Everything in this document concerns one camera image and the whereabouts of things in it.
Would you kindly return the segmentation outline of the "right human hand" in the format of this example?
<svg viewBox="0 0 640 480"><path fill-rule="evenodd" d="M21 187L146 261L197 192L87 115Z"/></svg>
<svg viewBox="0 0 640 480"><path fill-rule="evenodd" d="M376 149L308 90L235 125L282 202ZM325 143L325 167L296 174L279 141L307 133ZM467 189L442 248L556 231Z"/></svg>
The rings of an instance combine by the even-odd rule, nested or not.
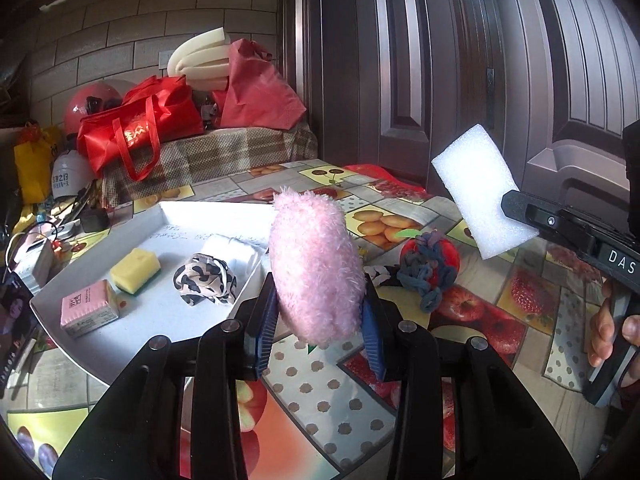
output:
<svg viewBox="0 0 640 480"><path fill-rule="evenodd" d="M604 301L598 312L590 320L591 336L588 346L588 362L592 367L598 367L605 362L613 352L613 338L616 334L614 320L611 313L611 296L613 282L606 280L602 287ZM623 324L622 335L633 346L639 347L639 317L633 315ZM639 396L640 365L639 356L635 356L629 364L620 388L625 396L638 398Z"/></svg>

